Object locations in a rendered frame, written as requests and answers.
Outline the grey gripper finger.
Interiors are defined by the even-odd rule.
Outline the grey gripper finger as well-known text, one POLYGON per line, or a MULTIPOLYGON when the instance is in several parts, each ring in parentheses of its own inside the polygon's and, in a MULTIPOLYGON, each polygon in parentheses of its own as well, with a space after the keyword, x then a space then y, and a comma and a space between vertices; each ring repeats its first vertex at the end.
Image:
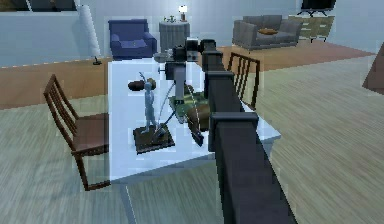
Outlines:
POLYGON ((195 100, 194 100, 194 97, 193 97, 193 93, 191 92, 191 88, 188 85, 187 85, 187 88, 189 90, 189 93, 191 94, 191 98, 192 98, 192 101, 193 101, 193 104, 194 104, 194 107, 195 107, 196 118, 198 120, 197 121, 198 127, 194 128, 194 130, 190 129, 191 130, 191 135, 192 135, 192 138, 195 140, 196 144, 198 144, 199 146, 202 146, 203 145, 204 136, 200 132, 200 121, 199 121, 199 115, 198 115, 198 111, 197 111, 197 106, 196 106, 196 103, 195 103, 195 100))
MULTIPOLYGON (((159 113, 160 116, 162 115, 162 112, 163 112, 163 109, 164 109, 164 106, 165 106, 165 102, 168 99, 169 94, 170 94, 170 92, 171 92, 171 90, 173 89, 174 86, 175 86, 175 84, 172 84, 171 87, 168 89, 168 92, 167 92, 167 94, 166 94, 166 96, 165 96, 165 98, 163 100, 162 106, 161 106, 161 110, 160 110, 160 113, 159 113)), ((165 134, 165 130, 163 128, 163 124, 161 122, 158 122, 158 126, 156 127, 156 130, 155 130, 155 132, 153 134, 153 137, 154 138, 160 138, 164 134, 165 134)))

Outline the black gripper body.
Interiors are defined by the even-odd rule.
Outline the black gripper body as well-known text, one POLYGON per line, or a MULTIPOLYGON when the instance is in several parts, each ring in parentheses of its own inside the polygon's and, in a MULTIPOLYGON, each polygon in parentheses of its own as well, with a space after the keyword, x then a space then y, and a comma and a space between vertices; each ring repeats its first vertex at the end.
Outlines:
POLYGON ((176 46, 168 50, 165 64, 167 80, 175 84, 175 103, 184 103, 184 84, 186 81, 186 50, 183 46, 176 46))

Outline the blue figure statue dark base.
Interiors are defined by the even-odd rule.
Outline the blue figure statue dark base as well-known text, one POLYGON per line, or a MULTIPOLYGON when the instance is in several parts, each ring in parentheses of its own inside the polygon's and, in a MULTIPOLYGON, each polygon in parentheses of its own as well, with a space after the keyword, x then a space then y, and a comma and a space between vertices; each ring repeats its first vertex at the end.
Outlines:
MULTIPOLYGON (((147 80, 143 74, 140 74, 141 80, 147 80)), ((133 130, 134 142, 137 154, 144 154, 147 152, 172 147, 175 145, 173 138, 168 130, 166 123, 163 124, 165 134, 160 138, 154 138, 153 134, 158 126, 158 122, 155 119, 154 110, 154 93, 151 89, 151 84, 146 83, 144 85, 144 114, 146 119, 146 125, 133 130)))

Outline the grey bowl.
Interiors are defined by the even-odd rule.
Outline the grey bowl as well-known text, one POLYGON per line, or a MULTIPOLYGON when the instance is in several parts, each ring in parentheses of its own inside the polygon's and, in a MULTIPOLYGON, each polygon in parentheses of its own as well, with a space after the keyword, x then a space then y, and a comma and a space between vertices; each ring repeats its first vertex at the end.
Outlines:
POLYGON ((167 61, 173 60, 173 50, 167 49, 164 52, 161 53, 155 53, 153 55, 154 60, 158 63, 166 63, 167 61))

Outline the brown round object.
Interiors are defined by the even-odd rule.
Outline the brown round object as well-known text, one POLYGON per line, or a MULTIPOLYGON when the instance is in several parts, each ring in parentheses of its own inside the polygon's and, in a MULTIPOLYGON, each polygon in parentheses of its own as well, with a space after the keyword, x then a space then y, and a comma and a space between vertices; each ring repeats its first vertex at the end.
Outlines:
POLYGON ((209 130, 210 107, 208 104, 201 104, 189 109, 186 116, 191 132, 205 132, 209 130))

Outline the green flat mat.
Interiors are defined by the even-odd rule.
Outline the green flat mat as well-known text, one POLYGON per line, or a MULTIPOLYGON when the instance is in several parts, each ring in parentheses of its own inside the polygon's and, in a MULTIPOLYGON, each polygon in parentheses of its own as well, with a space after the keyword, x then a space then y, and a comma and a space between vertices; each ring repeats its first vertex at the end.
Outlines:
POLYGON ((195 92, 191 85, 184 86, 184 103, 181 105, 175 104, 175 97, 169 97, 169 105, 176 110, 176 118, 180 124, 186 123, 187 112, 196 106, 207 104, 208 100, 204 97, 203 92, 195 92))

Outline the white table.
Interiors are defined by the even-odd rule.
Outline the white table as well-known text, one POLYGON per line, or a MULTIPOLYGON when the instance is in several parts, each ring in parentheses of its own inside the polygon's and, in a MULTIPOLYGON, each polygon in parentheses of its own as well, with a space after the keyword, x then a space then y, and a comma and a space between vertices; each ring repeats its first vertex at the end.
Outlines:
POLYGON ((223 224, 214 154, 198 146, 186 124, 170 118, 163 105, 172 83, 152 58, 108 64, 109 170, 121 189, 129 224, 223 224), (173 147, 138 154, 133 130, 146 124, 142 91, 128 89, 141 77, 153 78, 155 115, 166 122, 173 147))

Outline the dark brown oblong object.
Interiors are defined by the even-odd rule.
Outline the dark brown oblong object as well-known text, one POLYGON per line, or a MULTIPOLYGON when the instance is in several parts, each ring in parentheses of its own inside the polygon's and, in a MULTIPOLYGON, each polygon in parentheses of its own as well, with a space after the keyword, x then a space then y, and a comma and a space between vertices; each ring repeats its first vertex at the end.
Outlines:
POLYGON ((141 91, 144 89, 144 85, 146 83, 151 84, 151 89, 154 90, 156 88, 156 81, 152 78, 149 78, 147 80, 139 80, 139 81, 132 81, 128 84, 128 88, 131 91, 141 91))

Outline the brown wooden chair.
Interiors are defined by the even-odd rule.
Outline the brown wooden chair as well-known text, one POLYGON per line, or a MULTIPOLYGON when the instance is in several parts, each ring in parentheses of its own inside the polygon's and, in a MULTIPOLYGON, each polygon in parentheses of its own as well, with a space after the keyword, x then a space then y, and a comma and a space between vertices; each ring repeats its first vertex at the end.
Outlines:
POLYGON ((257 93, 260 83, 260 61, 250 57, 232 52, 229 57, 227 70, 234 73, 234 85, 237 95, 241 101, 244 101, 244 94, 247 90, 251 90, 251 102, 247 103, 252 110, 256 109, 257 93), (251 69, 255 69, 254 83, 252 87, 248 87, 248 78, 251 69))
POLYGON ((110 180, 90 184, 83 158, 109 152, 109 115, 99 113, 80 117, 67 99, 55 74, 44 89, 52 118, 71 150, 85 191, 110 185, 110 180))

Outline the grey sofa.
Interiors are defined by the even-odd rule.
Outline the grey sofa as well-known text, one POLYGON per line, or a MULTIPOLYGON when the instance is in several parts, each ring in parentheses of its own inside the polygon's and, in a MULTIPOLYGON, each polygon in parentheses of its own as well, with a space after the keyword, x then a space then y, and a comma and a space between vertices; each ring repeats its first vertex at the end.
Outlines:
POLYGON ((281 15, 244 16, 242 20, 234 21, 232 43, 250 51, 296 46, 301 28, 301 22, 283 19, 281 15), (278 33, 258 33, 264 28, 278 33))

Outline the white floor lamp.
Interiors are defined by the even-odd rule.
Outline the white floor lamp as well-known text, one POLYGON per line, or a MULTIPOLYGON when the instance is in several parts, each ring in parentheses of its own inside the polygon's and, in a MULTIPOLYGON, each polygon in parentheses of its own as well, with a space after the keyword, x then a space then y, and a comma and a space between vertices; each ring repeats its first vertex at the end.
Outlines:
POLYGON ((94 58, 93 64, 101 65, 102 62, 99 60, 101 55, 100 46, 98 43, 90 7, 88 5, 78 5, 77 11, 79 14, 79 20, 83 27, 83 31, 85 32, 88 40, 89 51, 91 56, 94 58))

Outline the pale green sideboard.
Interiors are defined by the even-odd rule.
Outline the pale green sideboard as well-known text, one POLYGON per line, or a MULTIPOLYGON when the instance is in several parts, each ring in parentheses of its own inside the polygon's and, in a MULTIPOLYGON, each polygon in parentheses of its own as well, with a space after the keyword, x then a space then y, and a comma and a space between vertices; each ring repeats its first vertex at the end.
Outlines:
POLYGON ((334 22, 334 16, 289 16, 290 20, 302 23, 299 38, 313 41, 322 39, 326 41, 334 22))

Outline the dark window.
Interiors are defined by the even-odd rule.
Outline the dark window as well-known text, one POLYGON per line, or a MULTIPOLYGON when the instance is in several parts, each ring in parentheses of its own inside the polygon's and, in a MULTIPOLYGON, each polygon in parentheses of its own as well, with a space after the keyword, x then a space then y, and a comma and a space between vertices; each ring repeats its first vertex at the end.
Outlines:
POLYGON ((75 10, 74 0, 0 0, 0 12, 62 12, 75 10))

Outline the black television set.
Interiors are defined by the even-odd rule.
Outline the black television set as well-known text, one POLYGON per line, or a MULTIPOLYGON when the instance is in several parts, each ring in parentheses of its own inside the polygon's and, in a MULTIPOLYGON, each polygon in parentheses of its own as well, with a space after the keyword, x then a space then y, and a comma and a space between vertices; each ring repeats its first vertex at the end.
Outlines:
POLYGON ((313 16, 315 12, 320 12, 326 16, 327 11, 334 9, 336 0, 303 0, 299 14, 308 13, 313 16))

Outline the brown furniture corner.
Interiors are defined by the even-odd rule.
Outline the brown furniture corner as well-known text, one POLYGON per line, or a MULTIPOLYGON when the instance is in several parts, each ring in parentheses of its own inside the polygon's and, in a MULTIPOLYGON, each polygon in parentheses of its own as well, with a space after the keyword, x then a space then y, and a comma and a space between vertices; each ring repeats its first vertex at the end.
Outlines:
POLYGON ((368 72, 363 87, 384 95, 384 42, 382 43, 368 72))

